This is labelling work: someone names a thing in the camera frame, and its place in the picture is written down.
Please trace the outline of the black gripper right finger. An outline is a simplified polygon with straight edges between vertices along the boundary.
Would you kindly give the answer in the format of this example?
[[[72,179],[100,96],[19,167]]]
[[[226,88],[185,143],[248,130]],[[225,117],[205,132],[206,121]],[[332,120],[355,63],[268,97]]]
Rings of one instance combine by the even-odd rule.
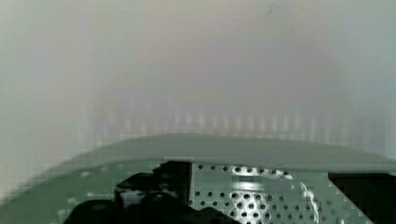
[[[395,176],[329,173],[328,177],[374,224],[396,224]]]

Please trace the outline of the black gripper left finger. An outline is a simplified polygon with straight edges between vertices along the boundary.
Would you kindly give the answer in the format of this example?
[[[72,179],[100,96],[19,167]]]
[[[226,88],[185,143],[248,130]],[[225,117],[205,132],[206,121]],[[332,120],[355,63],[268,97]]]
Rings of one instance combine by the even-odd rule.
[[[64,224],[240,224],[220,211],[189,205],[192,164],[168,161],[114,188],[112,200],[77,205]]]

